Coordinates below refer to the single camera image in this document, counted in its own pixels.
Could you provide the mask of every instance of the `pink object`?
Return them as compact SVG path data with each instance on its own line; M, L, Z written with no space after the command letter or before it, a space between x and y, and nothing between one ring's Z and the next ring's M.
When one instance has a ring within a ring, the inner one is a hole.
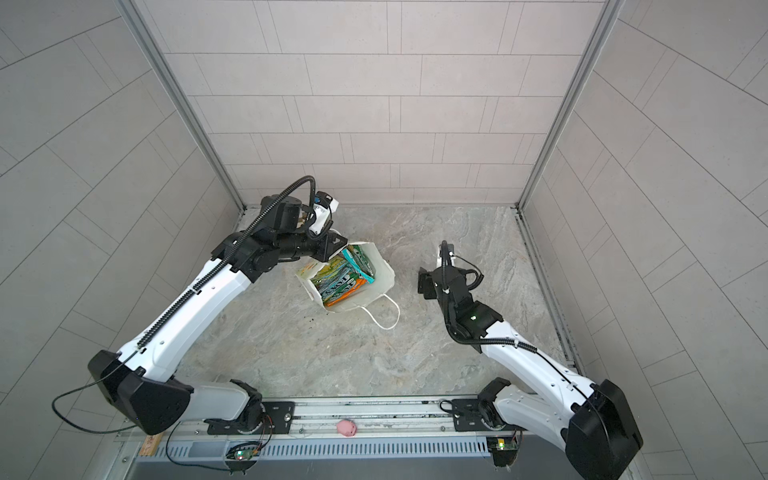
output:
M352 420L342 420L336 424L336 431L345 437L351 437L357 433L357 425Z

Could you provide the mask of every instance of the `gray stone floor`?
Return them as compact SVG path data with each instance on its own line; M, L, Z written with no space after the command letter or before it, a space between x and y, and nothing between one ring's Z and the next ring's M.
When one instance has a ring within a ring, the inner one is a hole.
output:
M251 210L243 221L254 217ZM402 309L399 324L384 331L361 310L326 313L294 276L306 262L285 263L224 309L190 348L178 375L240 379L267 397L472 394L496 376L514 381L497 362L451 341L437 302L416 293L417 270L435 267L443 239L483 270L474 297L563 360L510 208L342 207L333 219L342 235L375 243L392 265L389 295ZM369 309L384 326L395 319L386 299Z

